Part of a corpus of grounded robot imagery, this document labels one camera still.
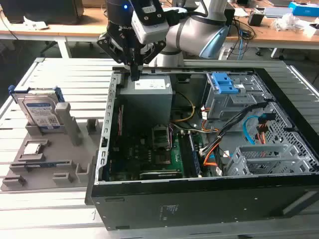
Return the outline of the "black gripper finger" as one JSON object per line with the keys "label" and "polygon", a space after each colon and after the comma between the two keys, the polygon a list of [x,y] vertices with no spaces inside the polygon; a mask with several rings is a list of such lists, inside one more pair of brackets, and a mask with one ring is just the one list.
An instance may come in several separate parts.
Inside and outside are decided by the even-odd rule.
{"label": "black gripper finger", "polygon": [[165,47],[165,40],[147,44],[137,41],[134,48],[134,80],[139,80],[143,65],[149,64]]}
{"label": "black gripper finger", "polygon": [[101,34],[97,40],[98,46],[117,63],[123,63],[130,71],[131,80],[135,79],[135,64],[130,52],[128,38],[124,33],[118,34],[119,39],[114,39],[108,32]]}

